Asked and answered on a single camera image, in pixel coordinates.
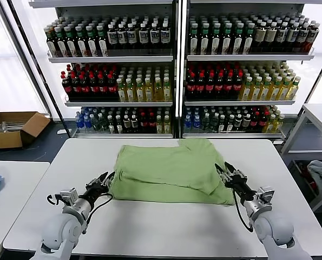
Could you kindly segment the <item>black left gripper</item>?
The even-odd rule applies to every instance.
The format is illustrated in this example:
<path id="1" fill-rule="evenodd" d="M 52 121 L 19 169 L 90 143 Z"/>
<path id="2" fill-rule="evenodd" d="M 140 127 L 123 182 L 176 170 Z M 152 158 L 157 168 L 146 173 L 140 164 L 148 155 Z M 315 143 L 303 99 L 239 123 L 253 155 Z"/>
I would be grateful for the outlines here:
<path id="1" fill-rule="evenodd" d="M 86 184 L 85 195 L 88 197 L 99 197 L 109 191 L 109 186 L 114 179 L 115 172 L 104 172 L 99 177 Z"/>

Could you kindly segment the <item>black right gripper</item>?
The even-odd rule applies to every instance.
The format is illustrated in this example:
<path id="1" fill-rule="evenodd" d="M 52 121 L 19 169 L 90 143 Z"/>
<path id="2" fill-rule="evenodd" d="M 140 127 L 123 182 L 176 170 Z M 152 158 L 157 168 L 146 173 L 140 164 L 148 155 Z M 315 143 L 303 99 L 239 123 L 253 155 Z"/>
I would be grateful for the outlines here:
<path id="1" fill-rule="evenodd" d="M 232 189 L 241 201 L 253 201 L 256 194 L 247 185 L 247 176 L 241 170 L 237 170 L 232 164 L 225 161 L 226 170 L 223 170 L 218 164 L 215 164 L 216 171 L 227 188 Z"/>

